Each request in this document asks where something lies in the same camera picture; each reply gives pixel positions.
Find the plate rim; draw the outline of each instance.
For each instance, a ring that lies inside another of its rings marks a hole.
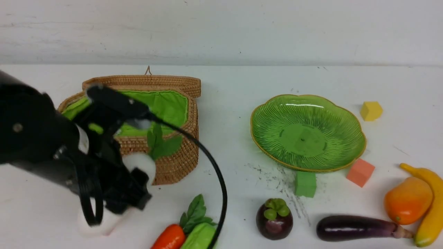
[[[304,168],[300,168],[300,167],[298,167],[298,166],[294,166],[294,165],[290,165],[290,164],[284,163],[284,162],[278,160],[277,158],[273,157],[269,152],[267,152],[265,149],[263,149],[263,148],[258,144],[258,142],[255,140],[255,137],[254,137],[254,135],[253,135],[253,124],[252,124],[252,119],[253,119],[254,114],[255,114],[255,112],[257,111],[257,109],[259,109],[261,106],[266,105],[266,104],[269,103],[272,99],[277,98],[277,97],[280,97],[280,96],[294,96],[294,97],[311,96],[311,97],[318,97],[318,98],[321,98],[321,99],[324,99],[324,100],[328,101],[329,103],[331,103],[332,105],[334,105],[334,106],[337,107],[337,108],[341,108],[341,109],[347,111],[347,112],[350,113],[352,116],[354,116],[355,120],[356,120],[357,123],[358,123],[358,127],[360,128],[360,133],[363,135],[363,139],[364,139],[364,141],[365,141],[365,144],[364,144],[364,146],[363,146],[363,149],[362,149],[361,152],[358,154],[358,156],[355,157],[350,163],[345,164],[345,165],[340,166],[340,167],[337,167],[337,168],[334,168],[334,169],[328,169],[328,170],[320,170],[320,169],[304,169]],[[330,101],[329,99],[327,99],[327,98],[325,98],[325,97],[322,97],[322,96],[319,96],[319,95],[313,95],[313,94],[302,94],[302,95],[295,95],[295,94],[279,94],[279,95],[276,95],[276,96],[274,96],[274,97],[268,99],[265,103],[263,103],[263,104],[257,106],[257,107],[252,111],[252,113],[251,113],[251,118],[250,118],[249,122],[250,122],[249,125],[250,125],[250,133],[251,133],[252,140],[254,141],[255,145],[257,145],[257,147],[258,147],[258,148],[259,148],[264,154],[266,154],[268,157],[270,157],[270,158],[273,159],[274,161],[276,161],[276,162],[278,162],[278,163],[280,163],[280,164],[282,164],[282,165],[284,165],[284,166],[286,166],[286,167],[289,167],[289,168],[292,168],[292,169],[295,169],[295,170],[299,170],[299,171],[305,171],[305,172],[334,172],[334,171],[339,171],[339,170],[342,170],[342,169],[344,169],[344,168],[347,168],[347,167],[351,166],[352,164],[354,164],[354,162],[355,162],[357,159],[359,159],[359,158],[363,155],[363,153],[364,153],[365,150],[366,150],[367,143],[368,143],[368,141],[367,141],[367,139],[366,139],[366,135],[365,135],[365,133],[363,132],[363,128],[362,128],[362,126],[361,126],[361,122],[358,120],[358,118],[357,118],[357,116],[356,116],[355,114],[353,114],[352,112],[350,112],[348,109],[343,108],[343,107],[341,107],[341,106],[339,106],[339,105],[336,105],[334,102]]]

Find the green basket lining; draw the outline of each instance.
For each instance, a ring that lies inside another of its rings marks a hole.
[[[118,92],[147,104],[155,115],[168,123],[181,127],[188,120],[188,99],[176,91],[119,90]],[[72,120],[88,106],[88,99],[82,97],[78,101],[67,106],[62,112],[62,115]],[[95,127],[93,125],[90,125],[89,128],[96,132],[100,132],[101,129],[100,127]],[[162,126],[162,131],[163,135],[173,132],[173,130],[166,126]],[[148,130],[138,130],[125,123],[122,125],[120,133],[117,136],[146,136],[147,132]]]

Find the woven basket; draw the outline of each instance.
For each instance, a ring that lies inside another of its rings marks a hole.
[[[83,82],[83,90],[91,84],[101,83],[116,90],[139,90],[139,91],[159,91],[173,90],[188,99],[188,119],[181,127],[198,139],[198,109],[194,98],[201,94],[201,81],[197,78],[166,76],[166,75],[115,75],[92,78]],[[85,92],[78,93],[67,98],[58,107],[62,112],[67,106],[78,101],[85,95]],[[164,135],[164,139],[176,136],[177,132]],[[146,136],[116,136],[120,143],[121,154],[127,155],[133,152],[149,151]],[[198,147],[183,138],[180,149],[168,157],[160,157],[156,160],[156,175],[154,185],[177,183],[188,175],[198,163]]]

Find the yellow banana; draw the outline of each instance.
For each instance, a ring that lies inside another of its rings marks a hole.
[[[401,163],[400,168],[427,182],[432,189],[434,199],[414,238],[417,247],[431,245],[443,229],[443,179],[426,168],[414,168],[405,163]]]

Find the green cube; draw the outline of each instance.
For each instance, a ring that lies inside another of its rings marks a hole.
[[[317,188],[315,173],[298,171],[295,176],[295,195],[313,198]]]

